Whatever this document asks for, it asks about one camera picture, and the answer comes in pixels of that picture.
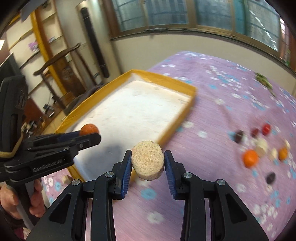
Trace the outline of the person's left hand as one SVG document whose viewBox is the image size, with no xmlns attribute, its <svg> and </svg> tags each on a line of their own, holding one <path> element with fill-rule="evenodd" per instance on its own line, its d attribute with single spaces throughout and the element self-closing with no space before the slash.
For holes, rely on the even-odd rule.
<svg viewBox="0 0 296 241">
<path fill-rule="evenodd" d="M 38 218 L 41 218 L 46 211 L 46 207 L 44 205 L 44 199 L 42 195 L 43 186 L 40 180 L 34 181 L 34 189 L 34 193 L 31 197 L 30 213 Z M 1 188 L 1 205 L 3 209 L 14 219 L 21 220 L 22 217 L 16 208 L 18 204 L 18 196 L 12 190 L 10 190 L 6 184 L 3 185 Z"/>
</svg>

